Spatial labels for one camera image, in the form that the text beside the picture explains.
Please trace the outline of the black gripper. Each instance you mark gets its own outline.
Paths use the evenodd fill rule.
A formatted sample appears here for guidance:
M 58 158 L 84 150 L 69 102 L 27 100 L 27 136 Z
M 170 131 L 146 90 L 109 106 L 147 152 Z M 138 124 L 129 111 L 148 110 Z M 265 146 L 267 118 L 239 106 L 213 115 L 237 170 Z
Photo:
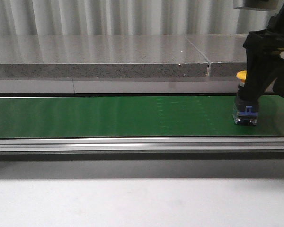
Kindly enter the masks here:
M 244 44 L 247 76 L 239 98 L 257 101 L 270 84 L 273 92 L 284 97 L 284 3 L 264 30 L 249 32 Z

